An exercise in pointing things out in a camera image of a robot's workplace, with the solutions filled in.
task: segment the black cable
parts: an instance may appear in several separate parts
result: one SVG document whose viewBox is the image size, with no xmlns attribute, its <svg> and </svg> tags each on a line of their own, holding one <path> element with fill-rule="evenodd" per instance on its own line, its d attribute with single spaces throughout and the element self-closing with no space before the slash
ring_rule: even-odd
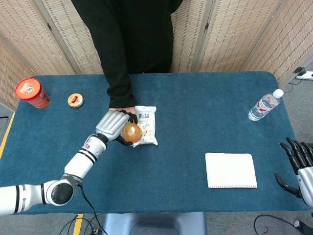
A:
<svg viewBox="0 0 313 235">
<path fill-rule="evenodd" d="M 301 82 L 302 82 L 302 79 L 300 79 L 300 82 L 298 82 L 298 83 L 291 83 L 291 84 L 293 84 L 293 85 L 299 85 Z"/>
<path fill-rule="evenodd" d="M 261 215 L 258 215 L 258 216 L 254 219 L 254 222 L 253 222 L 254 231 L 255 231 L 255 233 L 256 233 L 257 235 L 259 235 L 259 234 L 258 234 L 258 232 L 256 231 L 255 223 L 256 223 L 256 220 L 257 220 L 258 218 L 263 217 L 263 216 L 268 216 L 268 217 L 271 217 L 271 218 L 274 218 L 274 219 L 278 219 L 278 220 L 280 220 L 280 221 L 283 221 L 283 222 L 285 222 L 285 223 L 291 225 L 291 226 L 294 228 L 293 224 L 289 223 L 288 221 L 286 221 L 286 220 L 284 220 L 284 219 L 278 218 L 278 217 L 276 217 L 276 216 L 274 216 L 274 215 L 270 215 L 270 214 L 261 214 Z"/>
<path fill-rule="evenodd" d="M 288 83 L 288 84 L 290 84 L 290 85 L 291 85 L 291 89 L 290 89 L 290 91 L 288 91 L 288 92 L 284 92 L 285 94 L 293 91 L 293 84 L 292 84 L 291 82 L 290 82 L 290 83 Z"/>
<path fill-rule="evenodd" d="M 298 82 L 298 83 L 289 82 L 288 84 L 291 85 L 291 89 L 290 89 L 290 91 L 287 91 L 287 92 L 284 92 L 284 93 L 286 94 L 286 93 L 292 92 L 293 91 L 293 86 L 294 85 L 299 85 L 301 82 L 302 82 L 302 79 L 300 79 L 300 82 Z"/>
<path fill-rule="evenodd" d="M 94 216 L 94 217 L 90 220 L 90 223 L 91 223 L 95 218 L 96 218 L 96 216 Z M 87 231 L 87 227 L 85 227 L 85 230 L 84 230 L 83 235 L 85 235 L 86 231 Z"/>
<path fill-rule="evenodd" d="M 95 216 L 95 218 L 96 218 L 96 220 L 97 220 L 97 222 L 98 222 L 99 227 L 102 229 L 102 231 L 103 231 L 106 235 L 108 235 L 108 233 L 107 233 L 107 232 L 103 229 L 103 227 L 101 226 L 101 224 L 100 224 L 100 222 L 99 222 L 99 220 L 98 220 L 98 218 L 97 218 L 96 211 L 94 210 L 94 207 L 92 206 L 92 204 L 90 203 L 90 201 L 87 199 L 87 197 L 86 197 L 86 195 L 85 195 L 85 193 L 84 193 L 83 186 L 79 186 L 79 187 L 80 187 L 80 190 L 81 190 L 81 192 L 82 192 L 82 195 L 83 195 L 85 201 L 86 201 L 86 202 L 89 204 L 89 206 L 92 208 L 93 214 L 94 214 L 94 216 Z"/>
<path fill-rule="evenodd" d="M 70 229 L 71 225 L 73 224 L 73 222 L 74 222 L 76 219 L 82 219 L 82 220 L 87 221 L 87 222 L 88 222 L 88 225 L 90 225 L 90 229 L 91 229 L 91 233 L 92 233 L 92 225 L 91 225 L 90 221 L 87 220 L 87 219 L 85 219 L 85 218 L 77 218 L 77 216 L 78 216 L 78 215 L 76 215 L 71 221 L 69 221 L 68 223 L 66 223 L 66 225 L 63 226 L 63 228 L 61 229 L 59 235 L 61 235 L 62 231 L 63 231 L 63 230 L 65 229 L 65 227 L 70 223 L 70 226 L 69 226 L 68 231 L 67 231 L 67 235 L 69 235 L 69 229 Z"/>
</svg>

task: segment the human hand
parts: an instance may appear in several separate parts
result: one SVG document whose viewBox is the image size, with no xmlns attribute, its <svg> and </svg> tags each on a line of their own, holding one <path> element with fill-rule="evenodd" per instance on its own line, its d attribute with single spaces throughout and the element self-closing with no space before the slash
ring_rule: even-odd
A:
<svg viewBox="0 0 313 235">
<path fill-rule="evenodd" d="M 122 111 L 125 110 L 127 113 L 136 114 L 135 107 L 127 107 L 127 108 L 110 108 L 111 111 Z"/>
</svg>

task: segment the black sleeve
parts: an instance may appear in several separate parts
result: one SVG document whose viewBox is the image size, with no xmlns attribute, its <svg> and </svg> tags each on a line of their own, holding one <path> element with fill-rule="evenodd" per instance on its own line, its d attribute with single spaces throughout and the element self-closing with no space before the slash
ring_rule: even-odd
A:
<svg viewBox="0 0 313 235">
<path fill-rule="evenodd" d="M 170 0 L 171 14 L 174 13 L 181 5 L 182 0 Z"/>
<path fill-rule="evenodd" d="M 109 83 L 110 108 L 136 105 L 128 76 L 124 44 L 112 11 L 101 0 L 72 0 L 78 14 L 88 27 Z"/>
</svg>

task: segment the wicker panel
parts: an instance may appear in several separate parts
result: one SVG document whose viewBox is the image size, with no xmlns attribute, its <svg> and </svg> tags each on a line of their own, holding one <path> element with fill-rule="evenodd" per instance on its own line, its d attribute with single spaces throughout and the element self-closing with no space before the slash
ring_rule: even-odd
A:
<svg viewBox="0 0 313 235">
<path fill-rule="evenodd" d="M 238 71 L 280 0 L 219 0 L 200 58 L 200 71 Z"/>
<path fill-rule="evenodd" d="M 313 0 L 288 0 L 244 70 L 269 71 L 278 81 L 313 46 Z"/>
<path fill-rule="evenodd" d="M 15 110 L 19 103 L 14 93 L 16 84 L 33 75 L 32 70 L 0 42 L 0 102 Z"/>
<path fill-rule="evenodd" d="M 0 1 L 0 31 L 39 74 L 74 74 L 29 0 Z"/>
<path fill-rule="evenodd" d="M 103 73 L 88 28 L 70 0 L 42 0 L 83 74 Z"/>
<path fill-rule="evenodd" d="M 208 0 L 184 0 L 172 14 L 174 30 L 173 72 L 190 72 Z"/>
</svg>

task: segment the power strip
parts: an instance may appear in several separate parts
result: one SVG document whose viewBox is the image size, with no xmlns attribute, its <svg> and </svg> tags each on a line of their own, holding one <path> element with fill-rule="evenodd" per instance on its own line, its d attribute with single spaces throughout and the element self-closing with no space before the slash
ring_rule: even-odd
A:
<svg viewBox="0 0 313 235">
<path fill-rule="evenodd" d="M 297 79 L 306 79 L 306 80 L 313 80 L 313 71 L 307 71 L 302 76 L 297 76 Z"/>
</svg>

